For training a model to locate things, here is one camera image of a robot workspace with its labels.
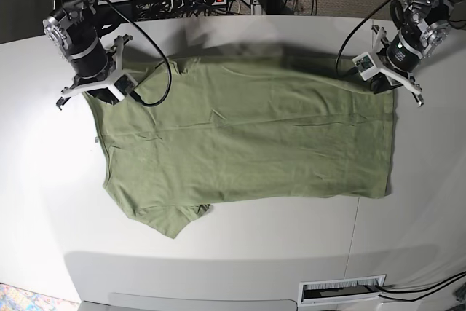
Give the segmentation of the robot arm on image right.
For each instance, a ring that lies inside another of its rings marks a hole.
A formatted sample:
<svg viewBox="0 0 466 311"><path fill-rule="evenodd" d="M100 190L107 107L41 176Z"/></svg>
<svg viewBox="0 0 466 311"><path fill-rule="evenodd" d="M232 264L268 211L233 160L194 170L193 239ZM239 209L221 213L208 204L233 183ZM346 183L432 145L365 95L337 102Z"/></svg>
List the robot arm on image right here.
<svg viewBox="0 0 466 311"><path fill-rule="evenodd" d="M359 74L369 90L380 94L400 87L407 89L418 106L424 105L422 88L414 70L442 44L452 29L462 29L451 18L454 7L465 0L390 0L390 16L397 28L393 39L378 25L373 49L352 59L348 74Z"/></svg>

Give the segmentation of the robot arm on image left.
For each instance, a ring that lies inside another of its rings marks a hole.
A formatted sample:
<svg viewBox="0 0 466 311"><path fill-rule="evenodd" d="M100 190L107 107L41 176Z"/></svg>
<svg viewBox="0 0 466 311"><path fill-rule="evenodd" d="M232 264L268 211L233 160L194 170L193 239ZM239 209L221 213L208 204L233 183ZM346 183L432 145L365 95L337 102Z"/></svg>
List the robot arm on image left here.
<svg viewBox="0 0 466 311"><path fill-rule="evenodd" d="M138 86L123 68L123 51L133 37L118 36L105 48L100 39L106 29L98 22L97 6L98 0L53 0L53 11L43 20L44 33L75 72L73 84L61 90L59 109L85 93L116 105Z"/></svg>

